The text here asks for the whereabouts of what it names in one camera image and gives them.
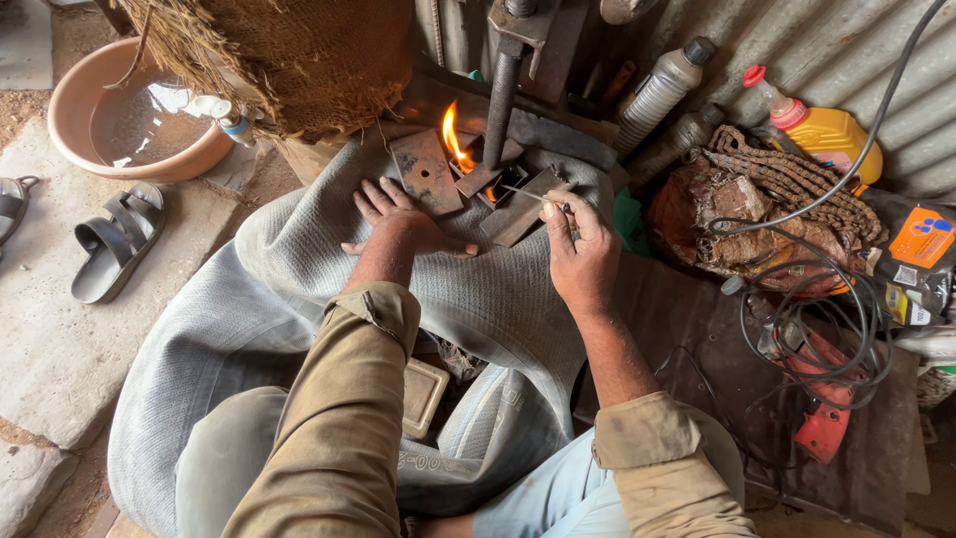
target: terracotta basin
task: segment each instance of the terracotta basin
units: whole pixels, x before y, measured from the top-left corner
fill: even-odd
[[[84,170],[110,179],[130,179],[150,183],[173,183],[191,179],[214,167],[232,148],[233,140],[214,124],[195,144],[158,163],[141,167],[107,167],[99,160],[90,140],[90,119],[103,94],[103,88],[120,80],[136,55],[138,37],[107,45],[83,58],[66,74],[50,101],[48,127],[57,149]],[[147,47],[143,55],[147,66],[156,60]]]

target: rusty chain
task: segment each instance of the rusty chain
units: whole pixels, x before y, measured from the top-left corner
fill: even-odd
[[[840,180],[832,171],[795,155],[748,146],[743,133],[731,125],[718,127],[700,151],[711,165],[747,175],[788,212],[809,205]],[[871,243],[889,238],[877,214],[849,191],[837,192],[805,217]]]

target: red bottle cap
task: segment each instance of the red bottle cap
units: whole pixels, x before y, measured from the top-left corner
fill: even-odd
[[[771,114],[771,123],[776,125],[776,128],[787,130],[800,125],[807,119],[807,106],[799,99],[791,99],[791,101],[793,106],[783,114],[777,116]]]
[[[750,88],[753,84],[764,79],[767,68],[762,65],[751,65],[744,72],[744,87]]]

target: fire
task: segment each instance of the fire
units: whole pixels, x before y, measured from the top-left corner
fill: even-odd
[[[473,168],[475,168],[475,162],[471,160],[471,157],[469,157],[467,153],[463,152],[461,148],[458,147],[458,137],[455,136],[456,102],[457,101],[453,101],[447,112],[445,112],[445,120],[442,121],[442,136],[445,138],[445,145],[455,155],[455,161],[458,162],[458,168],[460,168],[464,173],[469,173]]]

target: hand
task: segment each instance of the hand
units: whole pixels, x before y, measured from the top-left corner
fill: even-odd
[[[445,232],[426,214],[415,207],[415,202],[391,179],[382,176],[379,179],[380,190],[371,181],[361,181],[361,192],[352,193],[356,207],[365,220],[372,225],[372,235],[392,235],[409,238],[415,247],[415,254],[433,254],[441,252],[456,258],[474,258],[478,254],[478,245],[445,235]],[[342,250],[353,256],[360,255],[369,239],[361,243],[342,243]]]
[[[545,203],[541,214],[551,241],[551,280],[572,315],[605,315],[613,311],[612,294],[618,275],[620,237],[604,222],[590,202],[577,194],[550,191],[554,202],[567,202],[570,218],[554,203]],[[571,237],[572,225],[581,239]]]

